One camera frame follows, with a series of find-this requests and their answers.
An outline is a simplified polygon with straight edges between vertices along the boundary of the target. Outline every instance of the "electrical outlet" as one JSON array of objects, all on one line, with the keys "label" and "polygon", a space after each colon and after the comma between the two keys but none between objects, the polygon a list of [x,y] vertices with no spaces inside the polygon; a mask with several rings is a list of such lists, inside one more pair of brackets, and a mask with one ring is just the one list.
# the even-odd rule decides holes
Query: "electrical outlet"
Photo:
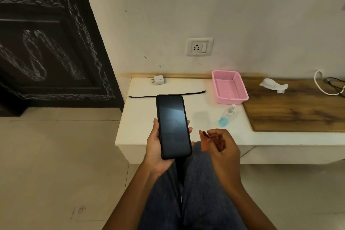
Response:
[{"label": "electrical outlet", "polygon": [[188,38],[187,56],[210,56],[213,38]]}]

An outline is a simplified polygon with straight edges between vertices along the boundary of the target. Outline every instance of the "blue denim jeans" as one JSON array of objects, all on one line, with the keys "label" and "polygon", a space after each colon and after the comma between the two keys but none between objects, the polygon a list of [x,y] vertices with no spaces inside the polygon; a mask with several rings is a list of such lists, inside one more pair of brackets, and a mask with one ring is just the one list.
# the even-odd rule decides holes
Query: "blue denim jeans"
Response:
[{"label": "blue denim jeans", "polygon": [[201,152],[200,144],[196,143],[193,154],[186,158],[183,170],[183,187],[178,180],[176,162],[158,178],[138,229],[247,229],[220,185],[210,155]]}]

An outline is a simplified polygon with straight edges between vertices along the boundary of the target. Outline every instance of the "white table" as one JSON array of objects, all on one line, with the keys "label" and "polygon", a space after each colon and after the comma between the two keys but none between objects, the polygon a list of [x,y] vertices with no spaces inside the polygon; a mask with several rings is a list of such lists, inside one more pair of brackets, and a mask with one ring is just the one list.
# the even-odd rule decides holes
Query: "white table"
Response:
[{"label": "white table", "polygon": [[[199,141],[198,130],[220,128],[218,120],[228,105],[216,104],[212,80],[166,79],[163,85],[154,85],[150,78],[133,77],[128,95],[204,94],[184,96],[187,118],[193,132],[192,141]],[[146,140],[153,119],[157,118],[155,98],[127,98],[123,109],[115,145],[129,163],[141,163]],[[345,158],[345,133],[253,132],[242,105],[225,127],[241,150],[243,164],[324,164]]]}]

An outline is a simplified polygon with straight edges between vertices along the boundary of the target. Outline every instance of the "black door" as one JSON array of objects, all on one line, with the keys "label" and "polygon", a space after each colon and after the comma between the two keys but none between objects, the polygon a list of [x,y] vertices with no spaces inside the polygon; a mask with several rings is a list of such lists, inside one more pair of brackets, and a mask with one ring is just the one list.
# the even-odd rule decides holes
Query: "black door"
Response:
[{"label": "black door", "polygon": [[123,108],[88,0],[0,0],[0,80],[31,106]]}]

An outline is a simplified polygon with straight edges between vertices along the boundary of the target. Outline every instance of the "floor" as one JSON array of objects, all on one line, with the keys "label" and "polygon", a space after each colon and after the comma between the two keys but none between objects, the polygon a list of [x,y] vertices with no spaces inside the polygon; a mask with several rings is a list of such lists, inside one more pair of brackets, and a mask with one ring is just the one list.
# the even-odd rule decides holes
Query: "floor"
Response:
[{"label": "floor", "polygon": [[[0,118],[1,228],[101,230],[138,167],[114,146],[120,118],[118,109],[63,108]],[[279,230],[345,229],[345,161],[241,170]]]}]

